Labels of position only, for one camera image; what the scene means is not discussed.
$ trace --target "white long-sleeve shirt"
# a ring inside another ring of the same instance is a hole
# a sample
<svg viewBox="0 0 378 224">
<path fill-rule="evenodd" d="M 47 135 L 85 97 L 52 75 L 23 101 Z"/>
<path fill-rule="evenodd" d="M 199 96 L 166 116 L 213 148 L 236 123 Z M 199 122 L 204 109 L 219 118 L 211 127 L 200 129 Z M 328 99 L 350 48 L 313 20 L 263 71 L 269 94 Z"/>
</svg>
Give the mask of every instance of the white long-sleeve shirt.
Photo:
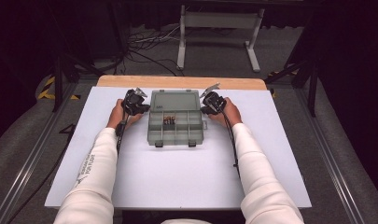
<svg viewBox="0 0 378 224">
<path fill-rule="evenodd" d="M 250 130 L 243 123 L 238 123 L 232 131 L 245 192 L 241 209 L 246 223 L 303 223 L 299 209 L 276 179 L 272 166 Z M 54 223 L 113 223 L 111 195 L 118 157 L 116 144 L 114 129 L 101 130 Z M 175 219 L 163 223 L 206 222 Z"/>
</svg>

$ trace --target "person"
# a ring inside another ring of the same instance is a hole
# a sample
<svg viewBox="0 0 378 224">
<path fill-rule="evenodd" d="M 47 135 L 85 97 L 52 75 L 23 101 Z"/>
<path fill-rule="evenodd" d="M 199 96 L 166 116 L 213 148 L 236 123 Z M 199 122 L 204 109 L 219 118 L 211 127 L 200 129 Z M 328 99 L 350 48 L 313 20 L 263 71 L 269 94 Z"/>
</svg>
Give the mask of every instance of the person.
<svg viewBox="0 0 378 224">
<path fill-rule="evenodd" d="M 246 223 L 303 223 L 301 213 L 280 182 L 250 130 L 243 124 L 236 105 L 225 98 L 224 112 L 229 118 L 245 197 L 241 210 Z M 116 177 L 118 153 L 115 129 L 123 116 L 118 99 L 109 121 L 95 138 L 93 147 L 81 165 L 77 181 L 66 195 L 54 223 L 113 223 L 111 200 Z M 130 117 L 126 129 L 142 115 Z M 226 127 L 222 114 L 209 118 Z M 194 219 L 170 219 L 163 224 L 208 223 Z"/>
</svg>

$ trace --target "gray carpet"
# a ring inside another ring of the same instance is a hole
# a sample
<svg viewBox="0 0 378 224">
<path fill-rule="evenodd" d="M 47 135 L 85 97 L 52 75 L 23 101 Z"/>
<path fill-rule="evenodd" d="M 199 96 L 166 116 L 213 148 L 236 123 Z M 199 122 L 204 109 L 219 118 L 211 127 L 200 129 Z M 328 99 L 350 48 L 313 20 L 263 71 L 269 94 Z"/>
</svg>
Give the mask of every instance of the gray carpet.
<svg viewBox="0 0 378 224">
<path fill-rule="evenodd" d="M 183 73 L 188 77 L 265 78 L 270 72 L 283 68 L 300 33 L 301 29 L 261 29 L 255 46 L 261 72 L 255 74 L 251 70 L 243 47 L 243 41 L 250 33 L 237 30 L 224 36 L 210 31 L 192 32 L 188 37 Z M 156 48 L 139 52 L 154 60 L 172 59 L 175 61 L 177 47 L 178 42 L 172 39 Z M 145 60 L 134 54 L 133 58 Z M 100 61 L 97 65 L 102 66 L 106 63 L 109 62 Z M 167 61 L 160 61 L 160 63 L 179 75 L 173 63 Z M 136 63 L 130 60 L 125 60 L 125 65 L 121 64 L 117 71 L 130 75 L 171 75 L 169 71 L 155 63 Z M 63 151 L 67 134 L 59 133 L 59 131 L 72 123 L 77 124 L 91 86 L 96 84 L 95 79 L 88 79 L 88 77 L 91 76 L 85 76 L 80 80 L 74 92 L 81 95 L 81 99 L 69 100 L 57 120 L 40 160 L 15 204 L 14 211 L 34 192 Z M 330 177 L 328 167 L 321 156 L 320 146 L 305 116 L 306 111 L 300 106 L 297 91 L 289 87 L 289 80 L 290 77 L 284 77 L 272 87 L 276 93 L 274 98 L 276 108 L 313 204 L 312 208 L 301 210 L 304 220 L 306 223 L 351 223 Z M 46 78 L 39 84 L 39 89 L 43 87 L 45 81 Z M 365 223 L 378 223 L 378 192 L 361 167 L 321 85 L 316 97 L 316 119 L 352 192 L 360 214 Z M 38 100 L 37 104 L 22 115 L 0 139 L 0 204 L 44 129 L 52 108 L 53 100 Z M 57 211 L 45 208 L 44 201 L 53 175 L 12 223 L 52 222 Z M 121 220 L 120 212 L 116 212 L 115 223 L 121 223 Z"/>
</svg>

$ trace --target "hand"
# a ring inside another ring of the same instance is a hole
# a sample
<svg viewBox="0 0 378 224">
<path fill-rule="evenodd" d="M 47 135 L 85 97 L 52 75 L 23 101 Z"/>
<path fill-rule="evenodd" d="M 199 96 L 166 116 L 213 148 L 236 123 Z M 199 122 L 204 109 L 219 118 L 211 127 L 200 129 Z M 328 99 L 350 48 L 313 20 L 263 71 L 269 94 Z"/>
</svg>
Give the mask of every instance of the hand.
<svg viewBox="0 0 378 224">
<path fill-rule="evenodd" d="M 109 122 L 107 123 L 107 128 L 117 128 L 117 125 L 123 120 L 122 114 L 124 113 L 122 108 L 122 102 L 123 100 L 118 99 L 116 102 L 115 107 L 112 109 L 112 112 L 110 113 Z M 125 126 L 125 130 L 127 130 L 133 123 L 140 120 L 142 118 L 143 114 L 137 114 L 135 116 L 130 116 L 128 119 L 127 125 Z"/>
<path fill-rule="evenodd" d="M 229 97 L 224 98 L 226 100 L 226 106 L 224 107 L 223 111 L 226 114 L 227 118 L 229 118 L 230 124 L 233 127 L 237 123 L 242 123 L 241 114 L 239 113 L 238 107 L 232 103 Z M 212 120 L 219 122 L 224 127 L 227 127 L 226 120 L 224 120 L 224 116 L 222 113 L 218 113 L 217 115 L 208 115 L 208 117 Z"/>
</svg>

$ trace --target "black controller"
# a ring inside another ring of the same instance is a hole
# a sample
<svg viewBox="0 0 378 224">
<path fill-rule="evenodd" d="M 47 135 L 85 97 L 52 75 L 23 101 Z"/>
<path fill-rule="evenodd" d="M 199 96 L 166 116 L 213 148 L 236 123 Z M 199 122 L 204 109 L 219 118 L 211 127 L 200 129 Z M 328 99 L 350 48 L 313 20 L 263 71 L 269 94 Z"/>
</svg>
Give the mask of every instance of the black controller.
<svg viewBox="0 0 378 224">
<path fill-rule="evenodd" d="M 226 103 L 226 100 L 222 96 L 219 96 L 214 91 L 211 91 L 206 94 L 205 98 L 203 98 L 204 106 L 201 107 L 201 112 L 203 112 L 203 114 L 216 115 L 224 109 Z"/>
<path fill-rule="evenodd" d="M 121 106 L 127 114 L 135 116 L 137 114 L 148 112 L 150 109 L 150 105 L 142 104 L 144 101 L 145 98 L 143 98 L 143 96 L 136 94 L 134 90 L 128 90 Z"/>
</svg>

